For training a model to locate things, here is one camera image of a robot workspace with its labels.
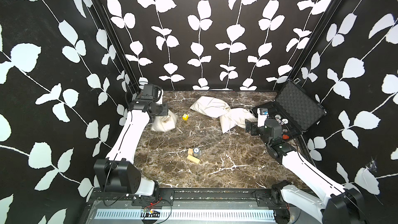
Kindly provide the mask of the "cream cloth bag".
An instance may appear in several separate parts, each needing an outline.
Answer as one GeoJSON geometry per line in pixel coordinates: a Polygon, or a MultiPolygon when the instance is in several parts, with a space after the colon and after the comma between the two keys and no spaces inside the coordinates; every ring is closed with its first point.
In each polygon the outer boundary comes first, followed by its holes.
{"type": "Polygon", "coordinates": [[[170,131],[176,128],[177,119],[177,115],[169,110],[166,116],[155,116],[151,130],[155,132],[170,131]]]}
{"type": "Polygon", "coordinates": [[[211,118],[219,118],[231,110],[225,101],[209,96],[201,96],[190,109],[211,118]]]}
{"type": "Polygon", "coordinates": [[[258,122],[252,111],[244,108],[231,109],[228,113],[220,116],[219,120],[223,133],[229,132],[235,126],[245,129],[246,120],[254,123],[258,122]]]}

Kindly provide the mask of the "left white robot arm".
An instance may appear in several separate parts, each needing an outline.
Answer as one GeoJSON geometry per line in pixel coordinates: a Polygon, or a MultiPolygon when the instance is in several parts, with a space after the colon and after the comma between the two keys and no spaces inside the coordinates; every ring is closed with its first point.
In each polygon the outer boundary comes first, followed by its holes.
{"type": "Polygon", "coordinates": [[[166,116],[163,90],[146,84],[127,106],[127,118],[113,148],[104,159],[94,164],[94,172],[102,192],[152,196],[156,182],[145,178],[134,165],[134,156],[142,133],[152,117],[166,116]]]}

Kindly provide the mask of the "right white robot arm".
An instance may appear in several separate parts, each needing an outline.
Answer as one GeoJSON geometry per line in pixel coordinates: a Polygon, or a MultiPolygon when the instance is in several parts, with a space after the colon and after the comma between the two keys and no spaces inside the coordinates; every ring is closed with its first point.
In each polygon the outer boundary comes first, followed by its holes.
{"type": "Polygon", "coordinates": [[[272,186],[275,204],[292,204],[321,224],[366,224],[362,194],[330,179],[308,162],[292,145],[283,139],[283,128],[276,119],[266,119],[263,126],[246,120],[245,129],[259,136],[268,154],[293,172],[311,190],[304,192],[284,180],[272,186]]]}

